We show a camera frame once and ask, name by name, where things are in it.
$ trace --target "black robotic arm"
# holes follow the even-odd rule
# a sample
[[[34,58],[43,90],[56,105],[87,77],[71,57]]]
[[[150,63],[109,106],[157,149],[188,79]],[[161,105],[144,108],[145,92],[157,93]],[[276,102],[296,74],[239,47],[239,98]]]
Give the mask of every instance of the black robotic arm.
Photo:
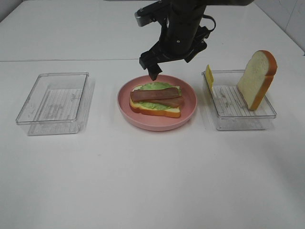
[[[152,80],[156,80],[161,71],[158,63],[184,59],[186,62],[207,45],[204,41],[212,30],[201,27],[202,18],[215,20],[204,15],[208,5],[245,6],[254,0],[161,0],[139,9],[135,17],[139,26],[159,22],[161,35],[158,42],[141,54],[140,65],[148,70]]]

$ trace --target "bread slice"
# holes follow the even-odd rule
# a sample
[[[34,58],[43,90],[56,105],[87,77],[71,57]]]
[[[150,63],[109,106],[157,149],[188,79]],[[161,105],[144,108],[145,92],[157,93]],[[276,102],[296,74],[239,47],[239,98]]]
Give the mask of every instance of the bread slice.
[[[141,85],[135,87],[133,91],[139,89],[140,87]],[[141,103],[133,102],[131,98],[129,98],[129,105],[132,111],[142,113],[144,115],[166,116],[171,118],[179,118],[181,116],[180,107],[171,107],[166,110],[151,109],[143,106]]]
[[[237,84],[249,110],[256,110],[276,73],[274,56],[266,50],[256,51]]]

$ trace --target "ham slice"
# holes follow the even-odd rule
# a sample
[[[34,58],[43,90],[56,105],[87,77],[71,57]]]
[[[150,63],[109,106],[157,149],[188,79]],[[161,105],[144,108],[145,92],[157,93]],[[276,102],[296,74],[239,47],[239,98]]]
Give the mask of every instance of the ham slice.
[[[172,99],[150,99],[150,100],[145,100],[145,102],[151,102],[154,104],[163,104],[171,107],[178,107],[183,103],[183,97],[179,96],[177,98],[172,98]]]
[[[179,91],[176,87],[161,90],[134,90],[133,92],[130,92],[130,98],[134,102],[147,101],[151,99],[172,99],[179,96]]]

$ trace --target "white tile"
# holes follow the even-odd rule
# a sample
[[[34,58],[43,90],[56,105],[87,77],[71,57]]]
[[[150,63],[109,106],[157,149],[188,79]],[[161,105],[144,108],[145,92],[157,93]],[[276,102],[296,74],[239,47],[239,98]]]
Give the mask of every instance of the white tile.
[[[305,0],[297,0],[286,33],[305,50]]]
[[[275,21],[282,30],[285,30],[296,1],[297,0],[255,0],[255,3]]]

